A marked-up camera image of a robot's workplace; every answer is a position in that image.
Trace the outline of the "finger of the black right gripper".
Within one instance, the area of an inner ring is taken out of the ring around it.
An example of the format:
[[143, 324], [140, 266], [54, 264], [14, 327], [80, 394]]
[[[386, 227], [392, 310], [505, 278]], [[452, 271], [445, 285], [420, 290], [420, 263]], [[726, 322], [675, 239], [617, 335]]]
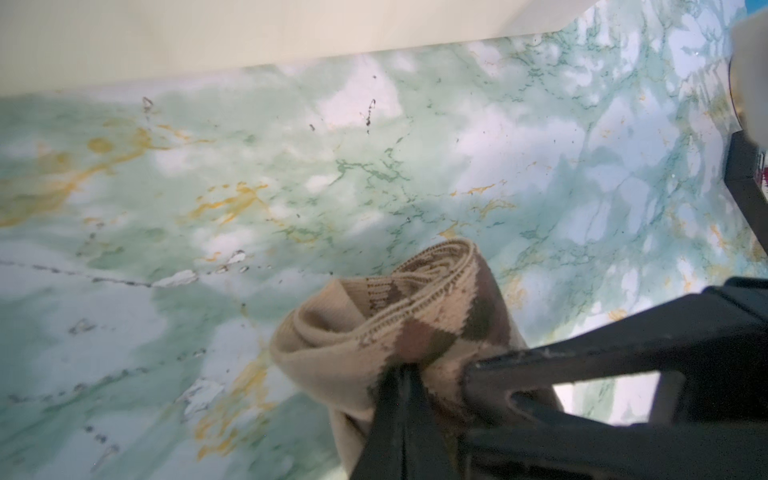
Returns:
[[479, 430], [462, 441], [472, 479], [764, 479], [764, 423]]
[[649, 420], [767, 419], [767, 282], [732, 277], [580, 336], [476, 361], [463, 374], [467, 405], [509, 424], [515, 393], [659, 373]]

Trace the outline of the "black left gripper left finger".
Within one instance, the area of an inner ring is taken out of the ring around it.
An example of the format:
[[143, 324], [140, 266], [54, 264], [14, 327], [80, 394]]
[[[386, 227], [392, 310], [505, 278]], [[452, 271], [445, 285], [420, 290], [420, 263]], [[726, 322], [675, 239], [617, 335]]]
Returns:
[[405, 478], [404, 425], [409, 395], [408, 368], [390, 370], [380, 385], [374, 419], [352, 480]]

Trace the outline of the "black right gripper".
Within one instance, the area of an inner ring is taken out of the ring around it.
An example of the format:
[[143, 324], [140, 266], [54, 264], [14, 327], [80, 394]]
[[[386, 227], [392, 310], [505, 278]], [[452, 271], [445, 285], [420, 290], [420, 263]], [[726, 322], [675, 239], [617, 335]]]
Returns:
[[724, 183], [754, 233], [767, 251], [767, 151], [741, 130], [730, 137]]

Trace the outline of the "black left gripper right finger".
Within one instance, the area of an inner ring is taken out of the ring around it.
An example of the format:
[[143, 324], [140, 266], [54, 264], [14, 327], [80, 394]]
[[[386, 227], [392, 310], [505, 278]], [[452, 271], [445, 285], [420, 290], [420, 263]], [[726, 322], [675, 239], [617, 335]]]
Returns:
[[458, 479], [417, 368], [407, 369], [407, 478]]

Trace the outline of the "beige argyle sock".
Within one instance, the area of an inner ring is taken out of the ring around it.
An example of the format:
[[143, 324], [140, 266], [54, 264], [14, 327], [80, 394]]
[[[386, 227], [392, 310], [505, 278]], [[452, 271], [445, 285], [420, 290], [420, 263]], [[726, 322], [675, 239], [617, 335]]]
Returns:
[[419, 368], [449, 452], [479, 424], [462, 398], [473, 362], [528, 345], [477, 245], [455, 238], [392, 273], [340, 278], [292, 310], [270, 341], [277, 367], [325, 405], [346, 472], [370, 435], [378, 391], [393, 367]]

